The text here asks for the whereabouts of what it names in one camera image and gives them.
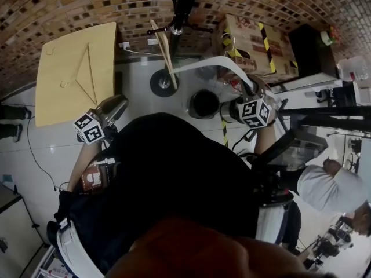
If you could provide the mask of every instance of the white floor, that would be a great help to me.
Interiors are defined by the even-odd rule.
[[[169,98],[157,97],[150,90],[149,80],[155,71],[163,68],[163,65],[163,61],[145,61],[143,58],[142,62],[117,66],[117,70],[123,72],[123,92],[129,99],[127,110],[117,121],[118,129],[120,130],[136,117],[164,111],[183,118],[203,132],[207,138],[222,144],[223,131],[220,116],[217,114],[210,120],[191,118],[186,112],[187,100],[200,88],[213,90],[221,101],[235,98],[233,91],[220,82],[202,81],[195,72],[187,71],[179,75],[181,84],[175,95]],[[304,103],[300,93],[286,94],[285,97],[287,96],[289,97],[287,108],[297,108],[303,104],[306,107],[317,106],[315,99],[306,100]],[[34,113],[35,88],[7,99],[4,104],[6,103],[25,104]],[[38,168],[31,155],[26,133],[27,122],[27,120],[22,122],[24,132],[18,143],[13,143],[11,138],[0,140],[0,180],[9,178],[4,175],[12,176],[13,182],[4,182],[4,184],[9,187],[17,185],[19,193],[25,198],[33,220],[41,226],[39,231],[44,241],[48,242],[46,224],[53,219],[53,215],[58,209],[59,193],[53,190],[50,178]],[[237,122],[228,124],[227,129],[230,148],[247,131],[246,126]],[[333,132],[333,130],[325,129],[318,132],[325,136],[326,133]],[[282,133],[282,129],[277,129],[277,133]],[[68,181],[81,148],[81,144],[77,142],[72,122],[36,128],[33,119],[28,135],[36,160],[42,168],[50,173],[55,185],[59,187]],[[342,156],[343,144],[341,141],[343,140],[341,139],[343,138],[339,138],[340,143],[337,142],[337,139],[335,136],[328,138],[329,149],[318,159],[318,161],[321,160],[319,163],[322,163],[323,157],[331,156],[336,159]],[[252,152],[253,144],[242,141],[236,147],[235,152],[245,148]]]

